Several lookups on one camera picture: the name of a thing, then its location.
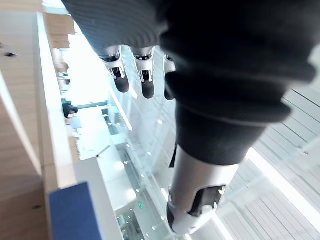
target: ceiling light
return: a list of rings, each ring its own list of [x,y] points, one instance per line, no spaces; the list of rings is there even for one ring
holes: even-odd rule
[[[225,240],[234,240],[215,212],[212,214],[212,219],[224,236]]]
[[[114,102],[115,102],[115,105],[118,107],[119,112],[120,112],[120,114],[122,115],[122,118],[123,118],[126,126],[128,127],[128,129],[129,129],[130,131],[132,131],[133,128],[132,128],[132,126],[131,126],[131,123],[130,123],[130,121],[129,121],[129,119],[128,119],[128,117],[127,117],[124,109],[122,108],[122,106],[121,106],[121,104],[120,104],[120,102],[119,102],[116,94],[114,93],[114,91],[113,91],[111,88],[110,88],[110,94],[111,94],[111,96],[112,96],[112,98],[113,98],[113,100],[114,100]]]
[[[137,94],[137,92],[134,90],[134,88],[131,85],[129,85],[129,93],[131,93],[131,96],[134,99],[138,99],[138,94]]]
[[[185,236],[185,239],[186,239],[186,240],[192,240],[192,238],[190,237],[189,234],[185,234],[184,236]]]
[[[129,200],[135,200],[137,199],[137,195],[133,189],[129,189],[127,192],[127,197]]]
[[[164,199],[168,202],[169,196],[168,196],[166,190],[164,188],[161,188],[161,192],[162,192]]]
[[[298,209],[300,213],[320,233],[320,213],[252,147],[246,157],[282,192],[282,194]]]
[[[123,164],[122,161],[117,161],[115,164],[114,164],[114,168],[118,171],[121,171],[123,169],[125,169],[125,165]]]

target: person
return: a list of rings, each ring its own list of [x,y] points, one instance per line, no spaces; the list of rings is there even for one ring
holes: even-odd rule
[[[72,106],[70,103],[65,102],[62,104],[62,108],[63,108],[63,115],[66,119],[69,119],[69,115],[73,115],[78,113],[78,108],[75,106]]]

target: blue panel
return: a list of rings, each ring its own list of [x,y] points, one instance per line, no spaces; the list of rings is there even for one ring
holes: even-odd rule
[[[49,194],[54,240],[102,240],[88,183]]]

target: wooden wall panel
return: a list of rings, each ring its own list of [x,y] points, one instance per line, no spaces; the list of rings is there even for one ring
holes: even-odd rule
[[[34,165],[39,160],[1,74],[0,126],[0,239],[46,240],[44,184]]]
[[[17,57],[12,58],[0,57],[0,69],[22,124],[39,157],[39,109],[35,81],[37,49],[34,39],[36,17],[36,13],[28,12],[16,12],[14,16],[9,12],[0,13],[0,42],[9,45],[11,51],[17,54]]]

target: black rubber sleeve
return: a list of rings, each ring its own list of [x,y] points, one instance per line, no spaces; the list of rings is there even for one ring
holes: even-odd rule
[[[168,23],[160,46],[176,66],[165,81],[177,101],[177,144],[191,156],[241,162],[269,124],[290,114],[285,92],[314,78],[308,57],[320,42],[320,2],[280,2],[171,0],[159,7]]]

